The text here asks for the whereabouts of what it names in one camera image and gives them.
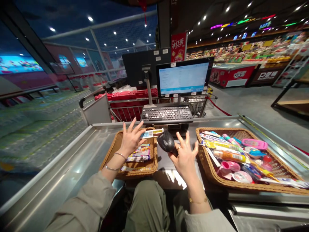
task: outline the bracelet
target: bracelet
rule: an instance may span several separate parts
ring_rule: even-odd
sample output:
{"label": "bracelet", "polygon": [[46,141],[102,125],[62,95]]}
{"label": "bracelet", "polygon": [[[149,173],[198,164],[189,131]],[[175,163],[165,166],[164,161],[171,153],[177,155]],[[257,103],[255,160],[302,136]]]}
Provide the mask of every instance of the bracelet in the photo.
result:
{"label": "bracelet", "polygon": [[105,167],[106,169],[111,170],[111,171],[119,171],[119,169],[112,169],[112,168],[109,168],[107,165]]}
{"label": "bracelet", "polygon": [[121,156],[125,159],[125,162],[126,162],[126,158],[125,158],[122,154],[120,154],[120,153],[118,153],[118,152],[115,152],[114,155],[115,155],[115,154],[121,155]]}
{"label": "bracelet", "polygon": [[206,198],[204,199],[204,201],[202,201],[202,202],[194,202],[194,201],[192,200],[192,198],[189,198],[189,201],[190,201],[190,203],[201,204],[201,203],[207,202],[207,197],[206,197]]}

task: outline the checkout counter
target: checkout counter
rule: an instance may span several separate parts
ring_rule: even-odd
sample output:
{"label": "checkout counter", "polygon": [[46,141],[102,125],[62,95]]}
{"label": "checkout counter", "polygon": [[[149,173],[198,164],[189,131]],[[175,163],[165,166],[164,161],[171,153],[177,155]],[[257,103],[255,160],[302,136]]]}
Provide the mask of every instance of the checkout counter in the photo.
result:
{"label": "checkout counter", "polygon": [[[303,163],[309,163],[308,156],[250,118],[246,119],[247,121],[240,116],[194,118],[188,128],[191,144],[196,140],[194,135],[197,127],[245,128],[267,142],[272,152],[298,175],[309,181],[309,172],[252,127],[252,124],[281,147],[293,153],[297,159],[303,160]],[[76,196],[86,181],[98,172],[115,134],[120,130],[122,130],[121,122],[89,125],[48,166],[1,207],[0,220],[5,228],[4,231],[43,231],[59,207],[69,198]],[[154,179],[163,189],[183,189],[177,179],[171,178],[177,176],[175,167],[159,146],[158,160],[158,170],[154,174]],[[245,192],[214,185],[207,180],[198,158],[196,171],[212,206],[219,208],[239,232],[276,231],[278,226],[287,228],[309,223],[309,196]],[[114,181],[116,195],[125,187],[124,184],[122,180]]]}

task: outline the silver bracelet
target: silver bracelet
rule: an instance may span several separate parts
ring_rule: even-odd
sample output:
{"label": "silver bracelet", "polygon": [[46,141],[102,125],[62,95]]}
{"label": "silver bracelet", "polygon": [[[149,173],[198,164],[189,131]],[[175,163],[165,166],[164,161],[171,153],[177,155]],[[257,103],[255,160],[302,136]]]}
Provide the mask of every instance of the silver bracelet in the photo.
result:
{"label": "silver bracelet", "polygon": [[111,170],[111,171],[119,171],[119,169],[111,169],[109,168],[107,165],[105,166],[108,170]]}
{"label": "silver bracelet", "polygon": [[120,153],[118,153],[118,152],[115,152],[114,155],[115,155],[115,154],[121,155],[121,156],[125,159],[125,162],[126,162],[126,158],[125,158],[122,154],[120,154]]}

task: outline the olive green pants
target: olive green pants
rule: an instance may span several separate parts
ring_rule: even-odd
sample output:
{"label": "olive green pants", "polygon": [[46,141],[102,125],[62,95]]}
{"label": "olive green pants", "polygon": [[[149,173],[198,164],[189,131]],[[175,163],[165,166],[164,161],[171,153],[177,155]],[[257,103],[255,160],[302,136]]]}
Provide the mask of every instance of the olive green pants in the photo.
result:
{"label": "olive green pants", "polygon": [[[173,204],[176,231],[186,231],[185,210],[190,211],[187,191],[180,191]],[[163,189],[154,180],[141,181],[134,191],[125,232],[163,232],[168,231],[169,226],[170,217]]]}

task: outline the computer monitor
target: computer monitor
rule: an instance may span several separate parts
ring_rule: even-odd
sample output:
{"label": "computer monitor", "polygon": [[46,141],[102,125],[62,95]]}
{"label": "computer monitor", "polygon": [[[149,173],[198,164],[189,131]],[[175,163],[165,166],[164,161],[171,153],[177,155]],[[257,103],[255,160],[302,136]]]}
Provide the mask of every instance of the computer monitor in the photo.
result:
{"label": "computer monitor", "polygon": [[158,94],[165,97],[201,95],[207,89],[214,57],[156,66]]}
{"label": "computer monitor", "polygon": [[144,81],[142,65],[151,65],[150,85],[157,85],[155,67],[157,64],[171,62],[171,48],[160,48],[122,55],[123,64],[126,68],[127,79],[131,86],[147,86]]}

